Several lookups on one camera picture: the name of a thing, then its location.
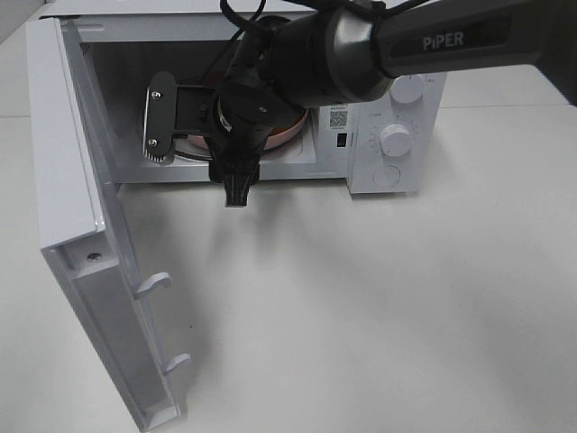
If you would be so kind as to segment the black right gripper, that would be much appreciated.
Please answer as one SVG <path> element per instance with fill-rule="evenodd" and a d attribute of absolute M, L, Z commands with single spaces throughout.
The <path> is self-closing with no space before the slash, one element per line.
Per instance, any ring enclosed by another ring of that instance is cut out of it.
<path fill-rule="evenodd" d="M 222 85 L 211 101 L 210 121 L 209 178 L 223 181 L 227 207 L 246 207 L 266 140 L 289 124 L 289 103 L 269 88 Z"/>

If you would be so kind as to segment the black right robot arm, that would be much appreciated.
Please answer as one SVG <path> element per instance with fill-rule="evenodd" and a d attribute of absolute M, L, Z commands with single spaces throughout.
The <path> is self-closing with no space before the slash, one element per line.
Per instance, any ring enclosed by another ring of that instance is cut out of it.
<path fill-rule="evenodd" d="M 222 2 L 242 33 L 210 103 L 212 160 L 229 207 L 243 207 L 260 176 L 265 143 L 307 109 L 371 102 L 397 78 L 528 64 L 576 100 L 573 1 L 311 1 L 311 14 L 246 19 Z"/>

